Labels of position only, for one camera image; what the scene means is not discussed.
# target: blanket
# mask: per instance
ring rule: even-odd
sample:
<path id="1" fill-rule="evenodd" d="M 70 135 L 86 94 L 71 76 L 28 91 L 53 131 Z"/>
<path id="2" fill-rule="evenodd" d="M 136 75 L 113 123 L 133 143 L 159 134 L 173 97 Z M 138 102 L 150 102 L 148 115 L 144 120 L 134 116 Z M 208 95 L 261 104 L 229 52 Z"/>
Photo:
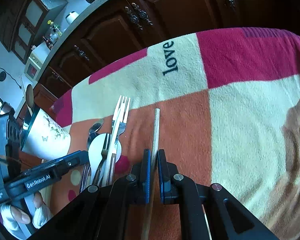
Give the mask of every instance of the blanket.
<path id="1" fill-rule="evenodd" d="M 173 38 L 92 74 L 54 104 L 71 134 L 69 152 L 86 150 L 88 129 L 111 132 L 120 95 L 131 97 L 117 176 L 159 148 L 196 183 L 218 182 L 279 239 L 300 235 L 300 37 L 278 29 L 231 28 Z M 79 190 L 82 170 L 52 189 L 60 211 Z M 180 239 L 177 205 L 160 204 L 156 178 L 150 239 Z M 126 239 L 139 239 L 143 209 L 132 207 Z"/>

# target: finger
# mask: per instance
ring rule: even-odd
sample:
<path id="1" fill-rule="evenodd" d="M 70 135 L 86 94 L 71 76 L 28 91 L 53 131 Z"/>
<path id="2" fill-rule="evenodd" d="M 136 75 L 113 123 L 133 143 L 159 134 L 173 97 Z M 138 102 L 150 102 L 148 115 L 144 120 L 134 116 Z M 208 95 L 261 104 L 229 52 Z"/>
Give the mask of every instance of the finger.
<path id="1" fill-rule="evenodd" d="M 30 217 L 18 208 L 11 207 L 11 214 L 18 223 L 27 225 L 31 222 Z"/>
<path id="2" fill-rule="evenodd" d="M 33 204 L 36 208 L 40 208 L 43 204 L 42 195 L 40 192 L 34 194 Z"/>

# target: wooden chopstick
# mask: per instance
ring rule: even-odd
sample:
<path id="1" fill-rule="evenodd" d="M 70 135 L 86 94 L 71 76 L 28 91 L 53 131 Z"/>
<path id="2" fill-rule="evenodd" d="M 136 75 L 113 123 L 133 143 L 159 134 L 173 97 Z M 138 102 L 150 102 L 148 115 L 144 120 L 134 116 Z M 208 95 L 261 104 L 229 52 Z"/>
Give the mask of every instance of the wooden chopstick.
<path id="1" fill-rule="evenodd" d="M 154 197 L 154 173 L 157 168 L 157 152 L 159 148 L 159 119 L 160 119 L 160 109 L 156 108 L 154 113 L 154 134 L 153 134 L 151 165 L 150 165 L 150 199 L 149 199 L 149 203 L 146 205 L 145 215 L 143 217 L 141 240 L 148 240 L 149 238 L 153 197 Z"/>

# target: white container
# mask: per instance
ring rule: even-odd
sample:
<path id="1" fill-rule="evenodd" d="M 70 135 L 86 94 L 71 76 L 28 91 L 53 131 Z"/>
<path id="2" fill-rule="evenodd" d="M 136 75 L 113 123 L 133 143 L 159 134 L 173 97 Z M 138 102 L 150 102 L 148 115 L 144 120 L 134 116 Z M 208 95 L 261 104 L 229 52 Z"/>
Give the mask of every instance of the white container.
<path id="1" fill-rule="evenodd" d="M 30 131 L 26 137 L 23 152 L 37 156 L 44 160 L 53 160 L 67 155 L 71 137 L 45 111 L 39 110 Z"/>
<path id="2" fill-rule="evenodd" d="M 67 23 L 70 25 L 77 17 L 79 16 L 78 13 L 76 13 L 75 11 L 69 13 L 67 16 L 66 16 L 66 21 Z"/>

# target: wooden ladle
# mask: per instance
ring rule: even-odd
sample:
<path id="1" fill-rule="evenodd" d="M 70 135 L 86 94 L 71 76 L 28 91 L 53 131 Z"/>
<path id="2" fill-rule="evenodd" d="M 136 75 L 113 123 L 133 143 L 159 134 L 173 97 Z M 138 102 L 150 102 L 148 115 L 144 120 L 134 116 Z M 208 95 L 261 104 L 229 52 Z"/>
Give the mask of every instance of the wooden ladle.
<path id="1" fill-rule="evenodd" d="M 33 88 L 31 84 L 29 84 L 26 89 L 26 104 L 28 108 L 30 108 L 29 112 L 31 113 L 32 116 L 32 109 L 34 107 L 34 95 L 33 95 Z"/>
<path id="2" fill-rule="evenodd" d="M 31 107 L 29 107 L 28 102 L 27 102 L 25 86 L 23 85 L 23 81 L 22 81 L 22 77 L 21 77 L 21 76 L 20 76 L 20 81 L 21 81 L 21 88 L 22 88 L 23 96 L 25 97 L 26 104 L 27 104 L 27 106 L 28 106 L 28 110 L 29 110 L 30 115 L 31 115 L 31 117 L 32 117 L 32 110 L 31 110 Z"/>

